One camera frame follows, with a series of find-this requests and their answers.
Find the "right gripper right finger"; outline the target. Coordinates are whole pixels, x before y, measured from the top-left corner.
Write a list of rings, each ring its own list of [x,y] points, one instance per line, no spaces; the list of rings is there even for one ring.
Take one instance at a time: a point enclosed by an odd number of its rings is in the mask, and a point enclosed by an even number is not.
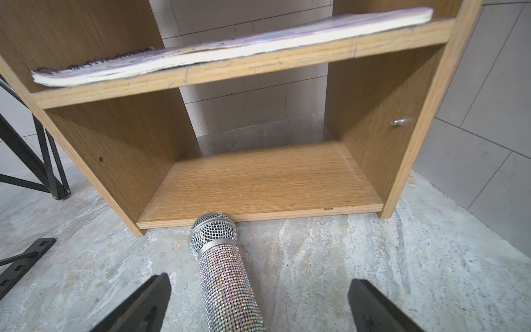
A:
[[[348,303],[357,331],[423,331],[366,279],[352,279]]]

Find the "purple cartoon spiral notebook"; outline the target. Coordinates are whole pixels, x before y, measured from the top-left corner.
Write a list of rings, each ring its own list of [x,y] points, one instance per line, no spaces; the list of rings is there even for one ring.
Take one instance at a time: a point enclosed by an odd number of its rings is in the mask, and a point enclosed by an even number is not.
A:
[[[67,69],[38,70],[33,81],[46,87],[76,87],[83,84],[136,77],[180,66],[281,51],[289,48],[334,42],[431,21],[431,7],[371,14],[345,14],[310,24],[229,40],[212,41],[182,48],[131,51],[113,58],[97,59]]]

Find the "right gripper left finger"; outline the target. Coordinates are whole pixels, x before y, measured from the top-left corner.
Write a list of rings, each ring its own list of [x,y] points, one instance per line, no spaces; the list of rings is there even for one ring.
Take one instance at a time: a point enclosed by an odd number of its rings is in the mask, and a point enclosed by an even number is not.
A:
[[[91,331],[161,331],[170,296],[169,275],[153,275]]]

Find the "black folding laptop stand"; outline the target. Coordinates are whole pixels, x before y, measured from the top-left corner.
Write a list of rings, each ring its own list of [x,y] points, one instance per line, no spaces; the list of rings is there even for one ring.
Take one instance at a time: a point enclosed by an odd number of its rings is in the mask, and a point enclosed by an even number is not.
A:
[[[53,247],[56,241],[55,238],[37,239],[22,254],[1,260],[1,266],[7,266],[1,273],[1,299]]]

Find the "black perforated music stand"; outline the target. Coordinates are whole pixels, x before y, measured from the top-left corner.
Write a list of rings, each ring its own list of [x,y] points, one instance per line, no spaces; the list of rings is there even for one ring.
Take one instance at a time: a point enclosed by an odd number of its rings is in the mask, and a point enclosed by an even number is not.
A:
[[[5,174],[1,175],[1,182],[21,188],[49,193],[57,200],[70,197],[71,190],[59,156],[57,145],[52,135],[44,128],[43,124],[33,117],[37,139],[40,145],[41,156],[30,148],[24,139],[15,131],[11,124],[1,117],[1,140],[14,152],[19,160],[39,180],[37,183],[22,178],[15,178]]]

